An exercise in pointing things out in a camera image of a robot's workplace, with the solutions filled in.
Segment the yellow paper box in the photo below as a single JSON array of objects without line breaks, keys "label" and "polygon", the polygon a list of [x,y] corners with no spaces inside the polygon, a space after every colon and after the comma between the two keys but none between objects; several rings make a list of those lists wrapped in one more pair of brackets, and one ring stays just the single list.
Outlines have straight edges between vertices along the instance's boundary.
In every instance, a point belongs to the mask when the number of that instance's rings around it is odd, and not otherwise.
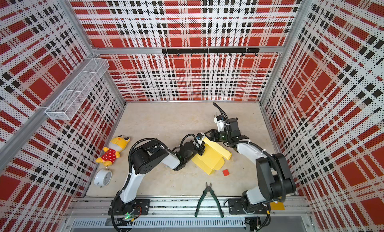
[{"label": "yellow paper box", "polygon": [[225,160],[229,161],[231,159],[232,153],[208,138],[204,139],[204,142],[205,152],[203,156],[196,154],[192,158],[192,162],[206,174],[211,175],[214,171],[218,171],[224,166]]}]

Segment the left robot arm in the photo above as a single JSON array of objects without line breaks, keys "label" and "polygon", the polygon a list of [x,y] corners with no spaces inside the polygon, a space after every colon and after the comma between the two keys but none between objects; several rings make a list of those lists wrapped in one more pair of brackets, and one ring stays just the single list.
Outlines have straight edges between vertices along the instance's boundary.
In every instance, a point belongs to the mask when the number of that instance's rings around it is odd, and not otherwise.
[{"label": "left robot arm", "polygon": [[173,171],[183,169],[195,155],[203,155],[205,135],[186,135],[180,145],[168,148],[155,138],[144,138],[136,142],[129,151],[129,173],[124,186],[112,200],[108,215],[124,215],[135,210],[138,189],[144,176],[158,164],[164,164]]}]

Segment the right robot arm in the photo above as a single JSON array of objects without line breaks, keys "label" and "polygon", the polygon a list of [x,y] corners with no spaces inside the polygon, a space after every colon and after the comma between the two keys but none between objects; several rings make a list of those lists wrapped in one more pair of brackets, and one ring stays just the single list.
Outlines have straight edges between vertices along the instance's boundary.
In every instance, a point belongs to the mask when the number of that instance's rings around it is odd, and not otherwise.
[{"label": "right robot arm", "polygon": [[249,159],[256,166],[258,185],[243,192],[241,208],[244,214],[267,211],[270,203],[284,203],[286,197],[296,191],[296,185],[287,160],[281,153],[270,154],[261,146],[241,134],[238,118],[229,118],[215,102],[220,115],[215,118],[216,130],[211,130],[210,141],[224,146]]}]

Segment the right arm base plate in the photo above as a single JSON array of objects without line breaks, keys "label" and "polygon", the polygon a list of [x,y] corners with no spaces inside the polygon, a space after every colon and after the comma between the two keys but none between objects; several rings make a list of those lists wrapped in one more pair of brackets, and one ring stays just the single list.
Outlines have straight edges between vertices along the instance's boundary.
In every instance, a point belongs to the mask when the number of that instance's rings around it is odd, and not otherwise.
[{"label": "right arm base plate", "polygon": [[271,210],[269,204],[258,203],[253,205],[245,197],[228,199],[228,203],[231,215],[267,215]]}]

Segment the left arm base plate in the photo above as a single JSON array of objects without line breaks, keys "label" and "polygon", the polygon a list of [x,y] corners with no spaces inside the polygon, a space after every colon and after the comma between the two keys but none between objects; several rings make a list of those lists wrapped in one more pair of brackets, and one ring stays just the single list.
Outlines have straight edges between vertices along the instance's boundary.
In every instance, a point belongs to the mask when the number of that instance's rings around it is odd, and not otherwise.
[{"label": "left arm base plate", "polygon": [[150,208],[149,199],[135,199],[129,203],[124,203],[120,197],[113,201],[110,205],[108,215],[123,216],[123,215],[144,215],[148,214]]}]

